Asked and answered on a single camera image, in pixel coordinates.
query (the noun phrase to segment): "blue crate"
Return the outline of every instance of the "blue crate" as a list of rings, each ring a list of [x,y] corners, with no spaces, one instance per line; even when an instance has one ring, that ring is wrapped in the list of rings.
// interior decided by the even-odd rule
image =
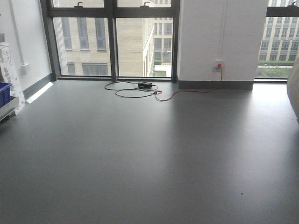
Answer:
[[[10,102],[11,83],[0,82],[0,108]]]

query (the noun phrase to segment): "glass curtain wall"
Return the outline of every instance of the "glass curtain wall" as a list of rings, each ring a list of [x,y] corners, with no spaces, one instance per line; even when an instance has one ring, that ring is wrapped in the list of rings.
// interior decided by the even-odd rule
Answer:
[[[176,76],[178,0],[42,1],[53,21],[61,76]]]

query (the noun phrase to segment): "electrical outlet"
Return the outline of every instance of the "electrical outlet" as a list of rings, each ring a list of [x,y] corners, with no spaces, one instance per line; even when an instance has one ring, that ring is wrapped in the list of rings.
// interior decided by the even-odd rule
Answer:
[[[219,64],[221,64],[223,66],[223,60],[215,60],[214,67],[219,68],[219,66],[218,66]]]
[[[23,72],[23,74],[29,73],[30,72],[30,64],[22,65],[22,72]]]

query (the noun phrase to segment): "charger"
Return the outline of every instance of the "charger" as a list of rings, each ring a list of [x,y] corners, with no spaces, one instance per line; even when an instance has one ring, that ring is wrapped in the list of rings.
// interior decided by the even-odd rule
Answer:
[[[151,89],[152,83],[147,83],[147,82],[139,82],[138,83],[138,88],[140,89]]]

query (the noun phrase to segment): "window handle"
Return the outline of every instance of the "window handle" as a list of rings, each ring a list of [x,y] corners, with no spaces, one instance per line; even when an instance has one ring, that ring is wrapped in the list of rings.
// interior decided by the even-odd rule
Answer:
[[[288,7],[298,7],[295,5],[295,3],[298,3],[299,1],[294,1],[291,5],[289,5]]]
[[[81,6],[80,4],[83,4],[83,2],[78,2],[78,4],[76,6],[74,6],[75,8],[83,8],[83,6]]]
[[[143,6],[140,6],[140,8],[142,8],[142,7],[149,8],[149,6],[147,6],[146,3],[150,3],[150,1],[146,1],[146,2],[144,2]]]

